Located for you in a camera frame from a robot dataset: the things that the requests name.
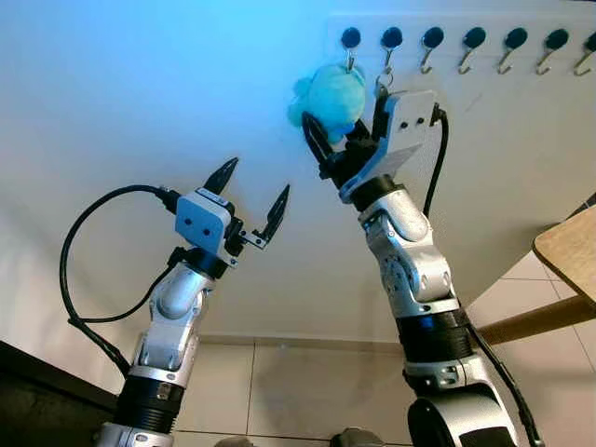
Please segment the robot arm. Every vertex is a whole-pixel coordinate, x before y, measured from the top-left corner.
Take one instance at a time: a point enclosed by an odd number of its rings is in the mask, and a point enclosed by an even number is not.
[[[228,267],[237,268],[238,255],[249,243],[264,249],[283,219],[290,187],[286,186],[267,214],[263,231],[243,229],[235,207],[219,196],[230,179],[237,158],[213,173],[202,188],[181,196],[175,191],[146,185],[121,188],[100,198],[77,219],[67,236],[61,256],[62,298],[69,322],[85,333],[125,375],[113,423],[102,426],[99,447],[170,447],[169,435],[181,407],[198,348],[197,326],[207,309],[216,280]],[[146,297],[129,312],[114,318],[80,318],[72,305],[66,281],[70,245],[81,223],[110,198],[132,191],[146,191],[161,198],[176,216],[176,231],[191,245],[176,248],[168,269],[154,282]],[[132,364],[87,323],[114,321],[130,315],[148,299],[151,323],[137,344]]]
[[[398,168],[422,147],[428,125],[439,119],[446,125],[442,118],[446,121],[432,91],[381,91],[372,133],[358,122],[343,152],[333,151],[312,115],[303,115],[303,130],[321,179],[331,178],[342,201],[360,212],[367,244],[379,263],[405,352],[403,375],[417,395],[408,412],[413,444],[513,447],[518,445],[513,424],[470,335],[490,347],[460,307],[427,217],[405,187],[393,182]],[[500,362],[495,366],[520,406],[531,445],[544,445],[507,370]]]

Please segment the table leg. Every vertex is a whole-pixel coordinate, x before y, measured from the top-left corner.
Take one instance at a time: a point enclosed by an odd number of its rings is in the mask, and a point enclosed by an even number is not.
[[[587,296],[576,295],[483,326],[479,331],[488,343],[498,345],[593,318],[596,318],[596,304]]]

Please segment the metal hook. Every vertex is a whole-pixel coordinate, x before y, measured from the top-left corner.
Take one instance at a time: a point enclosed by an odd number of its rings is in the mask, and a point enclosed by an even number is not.
[[[587,68],[583,72],[580,72],[579,68],[584,64],[584,62],[588,60],[589,56],[594,51],[596,51],[596,33],[593,33],[590,37],[588,37],[588,40],[584,42],[584,51],[586,52],[586,54],[584,54],[584,57],[581,58],[579,62],[574,66],[574,75],[576,76],[587,75],[589,72],[592,71],[591,68]]]
[[[569,40],[569,33],[563,28],[559,30],[555,30],[550,33],[544,41],[545,53],[544,56],[538,61],[536,65],[536,74],[539,76],[545,75],[550,71],[550,67],[543,67],[545,63],[549,60],[549,57],[552,53],[556,50],[564,47],[564,45]]]
[[[576,65],[574,65],[574,75],[576,76],[583,76],[583,75],[587,75],[589,72],[592,71],[591,68],[587,68],[586,70],[580,72],[579,68],[584,64],[585,61],[588,60],[588,58],[592,55],[593,51],[589,51],[586,52],[586,54],[584,54],[584,57],[581,58]]]
[[[356,59],[354,58],[354,53],[352,52],[351,49],[349,49],[347,51],[347,64],[346,64],[346,69],[348,72],[351,72],[352,69],[354,68],[354,61]]]
[[[501,58],[501,61],[499,61],[499,64],[496,68],[497,73],[504,75],[511,70],[513,65],[509,64],[507,67],[504,67],[505,62],[507,62],[513,50],[521,47],[527,39],[528,32],[525,31],[524,28],[515,28],[507,34],[507,37],[503,42],[505,44],[505,54]]]
[[[391,55],[393,50],[401,45],[402,42],[401,30],[396,26],[388,28],[381,37],[381,47],[385,50],[385,65],[383,72],[376,77],[375,85],[388,88],[393,84],[393,68],[391,67]],[[386,83],[381,82],[381,76],[386,76]]]
[[[472,67],[469,65],[465,68],[464,66],[466,65],[467,60],[471,56],[472,51],[474,51],[474,49],[482,45],[484,39],[486,39],[486,31],[484,31],[484,29],[480,26],[472,28],[466,33],[466,35],[464,36],[463,44],[465,47],[467,47],[467,53],[464,55],[464,59],[462,59],[462,61],[459,62],[459,67],[457,68],[457,72],[459,74],[465,75],[472,69]]]
[[[466,63],[466,61],[469,59],[469,57],[471,56],[472,52],[474,50],[473,49],[469,49],[466,53],[466,55],[464,56],[464,59],[462,59],[461,62],[459,62],[459,67],[457,68],[457,72],[461,75],[465,75],[467,72],[469,72],[472,67],[470,67],[469,65],[466,68],[464,67],[464,64]]]
[[[354,68],[354,50],[360,43],[360,31],[358,28],[347,28],[342,34],[342,45],[347,50],[347,72],[351,72]]]
[[[433,26],[425,32],[422,36],[422,46],[426,49],[425,57],[420,62],[420,73],[427,75],[432,71],[432,67],[428,64],[428,57],[433,49],[438,47],[443,41],[445,33],[438,26]]]
[[[509,59],[509,56],[511,55],[511,53],[513,52],[512,49],[508,49],[505,54],[503,55],[503,57],[501,58],[501,61],[499,61],[499,66],[496,68],[496,72],[499,73],[500,75],[504,75],[505,73],[507,73],[509,70],[511,70],[511,65],[508,65],[507,67],[503,68],[503,65],[505,65],[505,62],[507,62],[507,59]]]
[[[538,64],[536,65],[536,74],[539,76],[545,75],[546,73],[548,73],[550,71],[550,67],[544,67],[542,68],[542,66],[547,62],[547,60],[549,59],[550,55],[554,53],[553,50],[547,50],[546,53],[544,53],[544,56],[542,56],[542,58],[540,59],[540,61],[538,61]]]
[[[422,58],[422,61],[420,62],[420,73],[422,73],[423,75],[428,75],[432,71],[432,67],[430,65],[427,65],[428,56],[430,56],[430,53],[432,53],[432,50],[433,50],[433,48],[427,48],[425,57]]]

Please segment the tiled floor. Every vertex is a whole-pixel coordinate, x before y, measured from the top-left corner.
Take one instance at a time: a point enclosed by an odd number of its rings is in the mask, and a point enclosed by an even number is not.
[[[570,296],[529,254],[468,310],[479,326]],[[596,447],[596,320],[496,347],[533,410],[548,446]],[[322,447],[347,426],[411,445],[406,412],[413,392],[403,357],[284,345],[202,345],[174,437],[211,447],[248,434],[259,447]],[[498,388],[527,445],[504,386]]]

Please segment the stuffed animal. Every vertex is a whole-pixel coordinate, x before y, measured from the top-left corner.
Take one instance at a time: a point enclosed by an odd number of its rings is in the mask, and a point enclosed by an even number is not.
[[[327,130],[328,140],[336,143],[351,132],[364,112],[364,74],[354,67],[325,65],[312,79],[301,79],[294,85],[295,102],[288,116],[294,126],[302,125],[302,113],[314,116]]]

